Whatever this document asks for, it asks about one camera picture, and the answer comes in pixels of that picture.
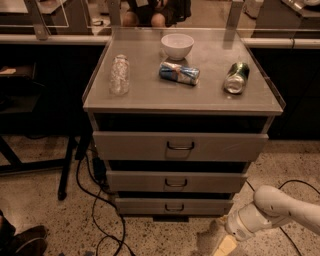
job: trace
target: black cable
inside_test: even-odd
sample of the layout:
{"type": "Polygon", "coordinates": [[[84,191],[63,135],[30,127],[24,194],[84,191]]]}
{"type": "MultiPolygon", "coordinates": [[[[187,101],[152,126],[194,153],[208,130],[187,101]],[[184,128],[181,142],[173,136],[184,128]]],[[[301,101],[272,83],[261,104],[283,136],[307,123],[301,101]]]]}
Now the black cable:
{"type": "Polygon", "coordinates": [[[290,40],[292,41],[291,50],[293,50],[296,45],[296,40],[294,38],[290,38],[290,40]]]}
{"type": "MultiPolygon", "coordinates": [[[[87,156],[87,155],[86,155],[86,161],[87,161],[88,171],[89,171],[90,176],[91,176],[92,174],[91,174],[91,171],[90,171],[90,164],[89,164],[89,159],[88,159],[88,156],[87,156]]],[[[86,190],[85,188],[82,187],[82,185],[80,184],[80,181],[79,181],[79,172],[80,172],[81,162],[82,162],[82,160],[80,160],[80,161],[78,162],[77,171],[76,171],[77,184],[78,184],[78,186],[80,187],[80,189],[81,189],[82,191],[84,191],[86,194],[88,194],[88,195],[90,195],[90,196],[93,196],[93,197],[95,198],[93,207],[95,206],[97,200],[99,199],[99,200],[107,203],[108,205],[112,206],[115,210],[117,210],[116,206],[115,206],[112,202],[110,202],[109,200],[106,200],[106,199],[104,199],[104,198],[102,198],[102,197],[100,196],[101,191],[103,191],[103,190],[102,190],[102,187],[100,186],[100,184],[98,184],[98,185],[100,186],[100,191],[99,191],[98,195],[95,195],[95,194],[91,193],[90,191],[88,191],[88,190],[86,190]]],[[[100,226],[97,224],[96,220],[94,219],[93,208],[92,208],[92,217],[93,217],[94,224],[98,227],[98,229],[99,229],[101,232],[103,232],[103,233],[106,235],[103,239],[100,240],[100,242],[98,243],[98,246],[102,243],[102,241],[103,241],[104,239],[106,239],[106,238],[111,238],[111,239],[115,240],[116,242],[118,242],[118,244],[119,244],[118,249],[117,249],[117,251],[115,252],[114,256],[116,256],[116,255],[119,254],[119,252],[121,251],[123,245],[125,245],[125,246],[128,248],[128,250],[129,250],[129,252],[130,252],[130,254],[131,254],[132,256],[135,256],[135,254],[134,254],[133,251],[130,249],[130,247],[124,242],[125,236],[126,236],[126,232],[125,232],[125,231],[126,231],[126,227],[125,227],[125,220],[124,220],[124,218],[123,218],[122,215],[119,215],[119,217],[120,217],[120,219],[121,219],[121,222],[122,222],[122,227],[123,227],[123,232],[122,232],[122,238],[121,238],[121,240],[119,240],[119,239],[116,238],[115,236],[112,236],[112,235],[107,234],[105,231],[103,231],[103,230],[100,228],[100,226]]]]}
{"type": "Polygon", "coordinates": [[[299,251],[297,245],[293,242],[293,240],[292,240],[291,237],[288,235],[288,233],[285,232],[282,227],[279,227],[279,228],[280,228],[280,230],[283,232],[283,234],[289,239],[289,241],[290,241],[290,243],[293,245],[294,249],[296,249],[297,254],[298,254],[299,256],[302,256],[302,254],[301,254],[301,252],[299,251]]]}
{"type": "Polygon", "coordinates": [[[89,163],[89,157],[88,157],[87,154],[85,154],[85,157],[86,157],[86,160],[87,160],[87,168],[88,168],[88,173],[89,173],[89,175],[90,175],[91,180],[92,180],[96,185],[98,185],[101,189],[103,189],[103,191],[104,191],[106,194],[111,194],[111,193],[106,192],[106,191],[104,190],[105,188],[108,188],[108,186],[106,186],[104,183],[99,183],[99,182],[94,178],[93,174],[92,174],[91,171],[90,171],[91,168],[90,168],[90,163],[89,163]]]}
{"type": "Polygon", "coordinates": [[[311,184],[309,184],[308,182],[305,182],[305,181],[302,181],[302,180],[287,180],[285,183],[283,183],[279,189],[283,188],[286,184],[290,183],[290,182],[297,182],[297,183],[302,183],[302,184],[305,184],[307,186],[309,186],[310,188],[312,188],[314,191],[316,191],[319,195],[320,195],[320,192],[319,190],[317,190],[314,186],[312,186],[311,184]]]}
{"type": "Polygon", "coordinates": [[[249,187],[252,189],[252,191],[255,192],[255,189],[251,186],[251,184],[248,180],[246,180],[246,183],[249,185],[249,187]]]}

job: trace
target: drawer handle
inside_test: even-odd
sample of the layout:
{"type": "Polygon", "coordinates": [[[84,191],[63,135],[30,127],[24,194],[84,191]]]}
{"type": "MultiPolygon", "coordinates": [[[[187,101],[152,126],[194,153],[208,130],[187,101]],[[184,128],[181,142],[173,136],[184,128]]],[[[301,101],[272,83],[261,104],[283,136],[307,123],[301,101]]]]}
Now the drawer handle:
{"type": "Polygon", "coordinates": [[[185,179],[183,184],[169,184],[168,180],[165,180],[165,184],[168,187],[172,187],[172,188],[182,188],[182,187],[186,187],[188,185],[188,180],[185,179]]]}
{"type": "Polygon", "coordinates": [[[167,141],[167,148],[172,150],[191,150],[191,149],[194,149],[194,142],[191,143],[190,147],[173,147],[170,145],[170,142],[167,141]]]}
{"type": "Polygon", "coordinates": [[[180,209],[170,209],[167,204],[165,205],[165,208],[167,212],[182,212],[184,210],[184,204],[181,205],[180,209]]]}

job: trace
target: cable on floor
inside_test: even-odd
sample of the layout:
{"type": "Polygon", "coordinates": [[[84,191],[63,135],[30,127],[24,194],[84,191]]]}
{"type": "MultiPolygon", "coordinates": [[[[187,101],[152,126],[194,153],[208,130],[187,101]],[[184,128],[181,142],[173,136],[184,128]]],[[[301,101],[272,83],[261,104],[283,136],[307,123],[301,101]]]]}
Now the cable on floor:
{"type": "Polygon", "coordinates": [[[305,184],[305,185],[309,186],[310,188],[312,188],[314,191],[316,191],[316,192],[320,195],[320,191],[319,191],[319,190],[317,190],[314,186],[312,186],[311,184],[309,184],[308,182],[305,182],[305,181],[303,181],[303,180],[287,180],[286,182],[284,182],[284,183],[279,187],[279,189],[282,189],[286,184],[292,183],[292,182],[297,182],[297,183],[305,184]]]}
{"type": "MultiPolygon", "coordinates": [[[[97,183],[97,182],[95,181],[95,183],[100,187],[100,191],[99,191],[99,193],[98,193],[97,195],[95,195],[95,194],[93,194],[92,192],[88,191],[87,189],[85,189],[85,188],[80,184],[79,172],[80,172],[81,162],[82,162],[82,160],[80,160],[80,161],[78,162],[77,171],[76,171],[77,184],[78,184],[79,188],[80,188],[83,192],[85,192],[86,194],[88,194],[88,195],[90,195],[90,196],[92,196],[92,197],[95,198],[95,201],[94,201],[93,206],[92,206],[92,218],[93,218],[93,222],[94,222],[94,224],[97,226],[97,228],[98,228],[102,233],[105,234],[105,237],[103,237],[103,238],[99,241],[99,243],[98,243],[98,245],[97,245],[96,255],[98,256],[98,249],[99,249],[100,244],[101,244],[106,238],[111,238],[111,239],[113,239],[114,241],[116,241],[116,242],[119,244],[117,251],[114,253],[114,256],[116,256],[116,255],[119,254],[119,252],[121,251],[123,245],[125,245],[125,246],[128,248],[131,256],[135,256],[135,254],[133,253],[133,251],[131,250],[131,248],[124,242],[125,236],[126,236],[126,227],[125,227],[125,220],[124,220],[123,216],[119,215],[119,217],[121,218],[122,228],[123,228],[121,240],[118,239],[118,238],[116,238],[116,237],[113,236],[113,235],[109,235],[107,232],[105,232],[104,230],[102,230],[102,228],[101,228],[101,227],[98,225],[98,223],[96,222],[96,220],[95,220],[95,218],[94,218],[94,207],[95,207],[96,202],[97,202],[98,199],[101,200],[101,201],[103,201],[103,202],[105,202],[105,203],[107,203],[108,205],[112,206],[115,210],[117,210],[117,208],[116,208],[115,204],[113,204],[111,201],[109,201],[109,200],[107,200],[107,199],[105,199],[105,198],[102,198],[102,197],[100,196],[101,192],[103,191],[103,186],[102,186],[101,184],[99,184],[99,183],[97,183]]],[[[90,164],[89,164],[89,159],[88,159],[88,156],[87,156],[87,155],[86,155],[86,162],[87,162],[88,172],[90,173],[90,177],[94,180],[94,177],[92,176],[92,173],[91,173],[91,171],[90,171],[90,164]]]]}
{"type": "Polygon", "coordinates": [[[302,253],[299,251],[298,246],[295,244],[295,242],[293,242],[293,240],[291,239],[291,237],[288,235],[288,233],[286,231],[284,231],[284,229],[282,227],[279,227],[280,230],[282,231],[282,233],[289,239],[290,243],[292,244],[292,246],[294,247],[294,249],[296,250],[297,254],[299,256],[302,256],[302,253]]]}

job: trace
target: cabinet top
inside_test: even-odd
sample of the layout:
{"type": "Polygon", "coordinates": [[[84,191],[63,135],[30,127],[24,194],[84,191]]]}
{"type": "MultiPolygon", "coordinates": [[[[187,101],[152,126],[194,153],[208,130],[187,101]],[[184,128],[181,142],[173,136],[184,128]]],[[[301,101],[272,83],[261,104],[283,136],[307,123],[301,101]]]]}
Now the cabinet top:
{"type": "Polygon", "coordinates": [[[263,78],[249,51],[232,31],[214,29],[125,29],[113,38],[97,66],[88,88],[84,109],[88,112],[185,113],[229,115],[280,115],[282,108],[263,78]],[[188,56],[177,64],[200,70],[199,83],[189,85],[164,80],[160,63],[169,61],[161,38],[184,33],[194,38],[188,56]],[[130,90],[123,96],[109,93],[112,61],[124,54],[130,63],[130,90]],[[250,74],[245,91],[231,95],[222,89],[235,62],[246,62],[250,74]]]}

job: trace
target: white bowl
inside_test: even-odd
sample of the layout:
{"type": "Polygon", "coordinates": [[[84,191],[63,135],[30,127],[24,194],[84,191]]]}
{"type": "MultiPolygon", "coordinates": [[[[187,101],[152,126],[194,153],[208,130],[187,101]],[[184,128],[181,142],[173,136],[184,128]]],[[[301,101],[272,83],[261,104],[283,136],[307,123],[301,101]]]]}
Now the white bowl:
{"type": "Polygon", "coordinates": [[[169,34],[161,38],[164,52],[172,60],[182,60],[192,49],[194,40],[185,34],[169,34]]]}

